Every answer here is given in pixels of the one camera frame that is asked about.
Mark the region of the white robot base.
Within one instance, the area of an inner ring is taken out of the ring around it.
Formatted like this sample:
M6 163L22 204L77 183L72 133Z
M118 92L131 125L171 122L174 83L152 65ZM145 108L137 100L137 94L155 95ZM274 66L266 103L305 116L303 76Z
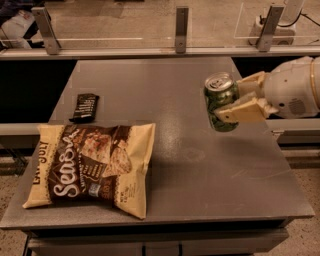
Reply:
M277 25L272 44L291 45L296 35L296 22L298 21L305 0L284 0L284 9ZM256 45L261 34L266 17L258 16L250 31L248 43Z

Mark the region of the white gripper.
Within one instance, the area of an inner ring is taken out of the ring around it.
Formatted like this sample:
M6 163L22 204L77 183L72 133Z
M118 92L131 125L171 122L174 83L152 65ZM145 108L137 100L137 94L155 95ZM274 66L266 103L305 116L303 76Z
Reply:
M223 122L260 122L271 114L297 119L320 113L320 57L288 61L268 74L260 71L237 84L241 96L255 92L258 98L241 98L216 109L214 114Z

